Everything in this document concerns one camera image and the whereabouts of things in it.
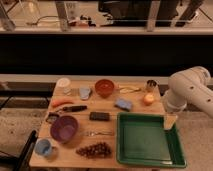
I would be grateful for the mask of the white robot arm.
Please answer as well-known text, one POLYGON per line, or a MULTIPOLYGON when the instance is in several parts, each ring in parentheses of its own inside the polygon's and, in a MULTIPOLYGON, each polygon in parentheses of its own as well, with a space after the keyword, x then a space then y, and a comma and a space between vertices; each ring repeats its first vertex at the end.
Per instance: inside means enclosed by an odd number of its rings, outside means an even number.
POLYGON ((201 66, 176 72, 169 77, 169 89, 162 97, 166 111, 165 130, 173 127, 178 118, 177 113, 182 112, 187 107, 187 103, 193 104, 213 118, 213 90, 207 87, 210 80, 210 72, 201 66))

